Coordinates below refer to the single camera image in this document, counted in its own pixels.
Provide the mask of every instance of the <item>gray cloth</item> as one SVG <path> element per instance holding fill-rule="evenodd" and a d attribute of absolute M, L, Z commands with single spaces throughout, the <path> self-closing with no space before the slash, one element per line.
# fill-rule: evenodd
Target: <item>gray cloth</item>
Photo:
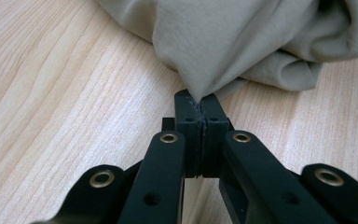
<path fill-rule="evenodd" d="M 98 0 L 153 43 L 196 101 L 237 77 L 315 87 L 322 62 L 358 57 L 358 0 Z"/>

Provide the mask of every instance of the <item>wooden table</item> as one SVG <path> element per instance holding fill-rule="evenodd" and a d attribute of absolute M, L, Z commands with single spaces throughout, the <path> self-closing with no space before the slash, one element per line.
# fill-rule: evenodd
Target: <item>wooden table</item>
<path fill-rule="evenodd" d="M 0 0 L 0 223 L 50 218 L 89 168 L 141 160 L 184 88 L 96 1 Z M 287 168 L 358 179 L 358 60 L 328 64 L 316 90 L 249 83 L 221 104 Z M 229 223 L 217 180 L 187 181 L 184 223 Z"/>

